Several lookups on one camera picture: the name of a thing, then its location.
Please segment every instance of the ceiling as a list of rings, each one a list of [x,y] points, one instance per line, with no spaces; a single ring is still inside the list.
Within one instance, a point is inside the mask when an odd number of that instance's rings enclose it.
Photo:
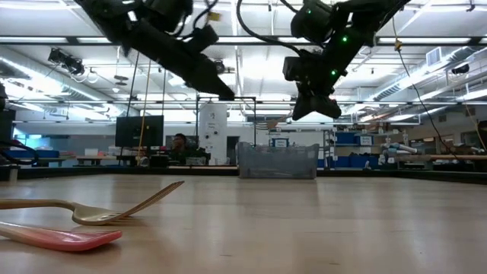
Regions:
[[[288,2],[297,8],[302,3],[301,0],[288,0]],[[474,0],[474,2],[476,8],[467,12],[468,0],[412,0],[404,11],[396,15],[396,29],[400,37],[484,37],[487,34],[487,0]],[[268,3],[268,0],[243,0],[243,20],[250,29],[259,34],[290,36],[289,27],[294,13],[276,0],[271,0],[272,11],[269,11]],[[195,1],[193,14],[198,14],[204,7],[204,1]],[[236,22],[233,7],[233,1],[221,0],[214,8],[214,11],[221,14],[221,20],[211,21],[210,24],[220,36],[247,35]],[[186,25],[184,33],[190,31],[191,25],[192,21]],[[392,21],[384,26],[377,35],[379,37],[393,36]],[[50,50],[60,48],[65,53],[83,59],[87,71],[91,69],[96,72],[75,77],[76,81],[81,82],[81,88],[90,88],[114,100],[128,99],[132,81],[134,81],[133,92],[135,94],[144,94],[147,88],[148,93],[153,94],[150,95],[150,98],[158,96],[162,98],[163,91],[168,96],[168,100],[194,99],[196,96],[194,90],[181,84],[174,84],[177,81],[173,79],[171,73],[164,73],[163,69],[145,56],[140,56],[135,77],[133,77],[137,53],[132,51],[125,57],[122,53],[117,53],[117,46],[106,44],[102,46],[50,46],[47,44],[44,46],[30,44],[1,46],[2,36],[103,36],[73,1],[0,0],[0,47],[7,47],[48,69],[54,69],[60,75],[64,75],[63,82],[68,82],[71,79],[67,71],[54,67],[47,61]],[[405,45],[402,55],[406,66],[412,68],[424,62],[425,54],[435,47]],[[262,100],[283,100],[298,93],[294,83],[286,81],[282,75],[284,58],[295,55],[289,49],[260,45],[210,46],[204,54],[212,59],[223,60],[226,67],[240,66],[243,78],[241,96],[257,96]],[[476,59],[475,62],[481,71],[481,67],[484,66],[482,59]],[[337,100],[366,100],[368,95],[374,94],[379,87],[404,72],[403,64],[392,46],[364,48],[353,59],[348,70],[349,75],[336,86],[334,96]],[[126,82],[127,85],[116,86],[117,80],[114,79],[114,75],[127,77],[129,79]],[[444,79],[438,80],[443,76],[444,74],[430,75],[417,83],[418,88],[421,88],[424,93],[438,88],[439,81],[444,85]],[[236,75],[229,74],[223,77],[224,81],[237,92]],[[403,93],[404,96],[398,97],[396,100],[411,101],[417,97],[417,94],[410,90]],[[180,105],[169,106],[169,108],[171,107],[183,109]],[[134,108],[141,109],[142,105],[136,105]]]

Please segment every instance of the fork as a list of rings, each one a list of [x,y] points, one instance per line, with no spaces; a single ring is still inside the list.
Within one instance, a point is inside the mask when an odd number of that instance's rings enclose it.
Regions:
[[[144,202],[139,203],[126,212],[115,212],[93,206],[82,205],[58,199],[0,199],[0,209],[25,209],[36,207],[58,207],[73,211],[72,220],[80,225],[106,225],[139,212],[173,192],[184,181],[179,181],[166,186]]]

